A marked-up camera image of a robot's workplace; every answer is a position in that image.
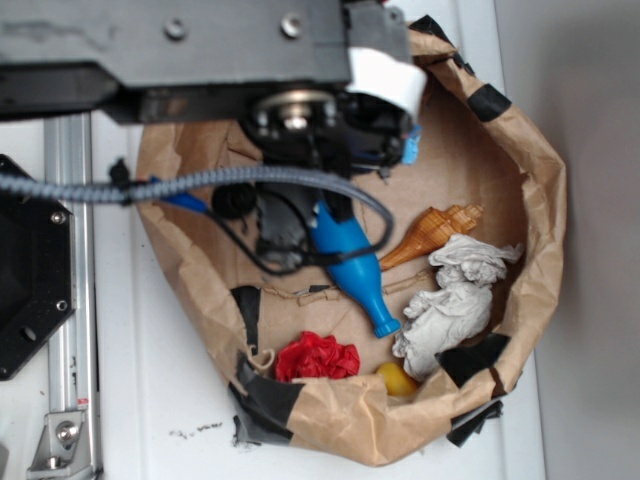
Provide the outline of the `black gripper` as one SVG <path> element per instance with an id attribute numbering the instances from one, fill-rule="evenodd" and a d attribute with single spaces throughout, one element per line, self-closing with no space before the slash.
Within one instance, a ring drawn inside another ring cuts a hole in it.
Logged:
<path id="1" fill-rule="evenodd" d="M 240 125 L 267 163 L 385 178 L 401 161 L 414 123 L 409 113 L 372 95 L 299 89 L 257 102 Z M 274 272 L 293 273 L 312 248 L 317 192 L 276 182 L 259 182 L 256 192 L 257 257 Z"/>

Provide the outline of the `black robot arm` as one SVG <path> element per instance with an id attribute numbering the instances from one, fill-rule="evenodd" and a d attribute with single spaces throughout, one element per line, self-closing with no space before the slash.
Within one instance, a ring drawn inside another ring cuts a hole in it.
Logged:
<path id="1" fill-rule="evenodd" d="M 424 74 L 403 14 L 382 1 L 5 1 L 1 117 L 100 110 L 121 124 L 235 120 L 261 167 L 62 186 L 3 174 L 4 193 L 88 204 L 162 200 L 189 207 L 199 187 L 285 186 L 289 215 L 262 216 L 261 269 L 372 259 L 353 201 L 379 202 L 351 176 L 386 175 L 417 121 Z"/>

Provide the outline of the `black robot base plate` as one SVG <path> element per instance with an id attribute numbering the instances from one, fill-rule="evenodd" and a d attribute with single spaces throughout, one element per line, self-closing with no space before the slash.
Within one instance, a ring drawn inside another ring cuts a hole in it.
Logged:
<path id="1" fill-rule="evenodd" d="M 9 381 L 74 312 L 73 214 L 1 195 L 1 379 Z"/>

